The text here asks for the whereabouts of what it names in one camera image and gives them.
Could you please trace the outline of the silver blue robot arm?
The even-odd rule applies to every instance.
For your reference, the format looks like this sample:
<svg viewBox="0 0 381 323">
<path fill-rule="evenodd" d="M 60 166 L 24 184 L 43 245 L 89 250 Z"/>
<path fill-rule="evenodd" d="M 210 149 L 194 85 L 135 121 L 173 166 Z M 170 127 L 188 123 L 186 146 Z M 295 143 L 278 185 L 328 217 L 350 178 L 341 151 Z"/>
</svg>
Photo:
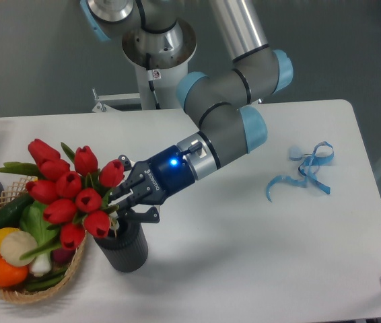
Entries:
<svg viewBox="0 0 381 323">
<path fill-rule="evenodd" d="M 198 130 L 145 161 L 122 156 L 127 179 L 114 189 L 112 215 L 119 221 L 157 223 L 160 205 L 262 145 L 267 128 L 252 103 L 288 86 L 290 59 L 273 50 L 251 1 L 212 1 L 232 70 L 210 78 L 189 72 L 197 41 L 181 19 L 183 1 L 82 1 L 101 41 L 121 37 L 133 64 L 138 92 L 96 96 L 96 106 L 138 104 L 144 110 L 182 109 Z"/>
</svg>

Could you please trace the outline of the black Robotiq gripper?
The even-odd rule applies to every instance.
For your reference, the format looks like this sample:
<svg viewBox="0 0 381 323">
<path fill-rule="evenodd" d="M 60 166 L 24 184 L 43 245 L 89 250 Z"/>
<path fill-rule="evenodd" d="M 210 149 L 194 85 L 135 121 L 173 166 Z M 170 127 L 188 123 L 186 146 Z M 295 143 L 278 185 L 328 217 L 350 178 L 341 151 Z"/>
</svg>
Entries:
<svg viewBox="0 0 381 323">
<path fill-rule="evenodd" d="M 159 207 L 167 198 L 195 183 L 188 162 L 175 145 L 137 163 L 126 155 L 116 160 L 123 167 L 124 178 L 110 193 L 110 206 L 117 206 L 113 218 L 135 223 L 159 223 Z M 136 205 L 151 205 L 146 211 L 134 210 Z"/>
</svg>

